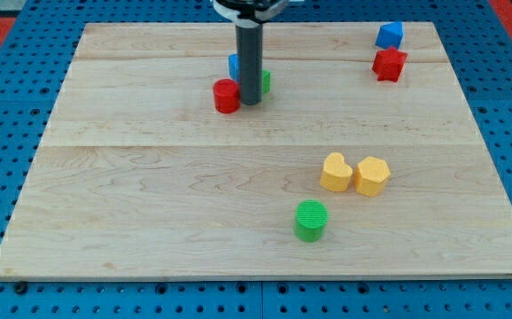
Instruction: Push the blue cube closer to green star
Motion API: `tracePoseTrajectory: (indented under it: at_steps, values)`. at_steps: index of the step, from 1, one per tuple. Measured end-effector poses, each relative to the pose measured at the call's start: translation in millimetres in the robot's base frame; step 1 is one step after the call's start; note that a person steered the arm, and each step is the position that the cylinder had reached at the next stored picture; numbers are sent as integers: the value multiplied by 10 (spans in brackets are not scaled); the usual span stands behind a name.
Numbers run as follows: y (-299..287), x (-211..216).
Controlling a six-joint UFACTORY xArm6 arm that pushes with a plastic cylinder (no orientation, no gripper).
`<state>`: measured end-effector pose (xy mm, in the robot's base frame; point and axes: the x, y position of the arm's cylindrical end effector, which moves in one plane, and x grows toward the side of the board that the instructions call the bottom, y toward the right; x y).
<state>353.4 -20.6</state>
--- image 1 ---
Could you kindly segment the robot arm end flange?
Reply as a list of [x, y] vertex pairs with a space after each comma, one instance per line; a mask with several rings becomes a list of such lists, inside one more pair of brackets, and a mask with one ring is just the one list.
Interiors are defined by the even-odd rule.
[[279, 15], [289, 0], [213, 0], [213, 8], [239, 27], [257, 27]]

